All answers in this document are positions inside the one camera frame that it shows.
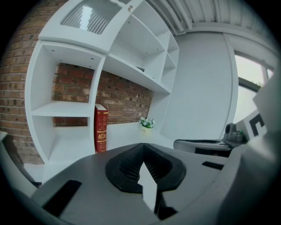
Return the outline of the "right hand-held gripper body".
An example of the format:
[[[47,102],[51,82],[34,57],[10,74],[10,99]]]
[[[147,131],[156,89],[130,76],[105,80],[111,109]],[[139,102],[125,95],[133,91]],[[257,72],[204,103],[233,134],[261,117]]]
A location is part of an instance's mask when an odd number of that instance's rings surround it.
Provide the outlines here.
[[[281,130],[281,77],[273,76],[253,99],[257,109],[236,123],[225,127],[221,141],[191,143],[175,140],[173,148],[189,153],[228,157],[230,152],[251,139],[267,132]]]

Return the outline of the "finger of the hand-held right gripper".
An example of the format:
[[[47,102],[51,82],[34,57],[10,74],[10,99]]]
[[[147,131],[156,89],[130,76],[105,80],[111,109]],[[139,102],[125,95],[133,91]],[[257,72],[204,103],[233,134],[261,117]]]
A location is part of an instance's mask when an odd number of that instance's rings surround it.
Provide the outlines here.
[[[183,142],[191,142],[191,143],[211,143],[211,144],[216,144],[219,143],[221,140],[184,140],[184,139],[179,139],[179,141]]]

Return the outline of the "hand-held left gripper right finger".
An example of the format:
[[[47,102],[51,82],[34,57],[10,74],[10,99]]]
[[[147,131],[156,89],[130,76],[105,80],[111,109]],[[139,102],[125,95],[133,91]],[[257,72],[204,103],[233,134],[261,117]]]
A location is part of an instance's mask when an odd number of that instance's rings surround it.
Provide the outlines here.
[[[143,144],[143,160],[158,190],[175,190],[186,175],[180,159],[148,143]]]

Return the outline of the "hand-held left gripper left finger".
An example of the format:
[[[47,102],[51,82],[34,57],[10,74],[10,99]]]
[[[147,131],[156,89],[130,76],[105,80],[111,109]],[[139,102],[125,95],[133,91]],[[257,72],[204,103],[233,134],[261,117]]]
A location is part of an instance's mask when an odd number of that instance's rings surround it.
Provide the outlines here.
[[[137,144],[106,163],[106,177],[120,191],[138,194],[143,192],[143,187],[138,184],[144,162],[143,149],[143,143]]]

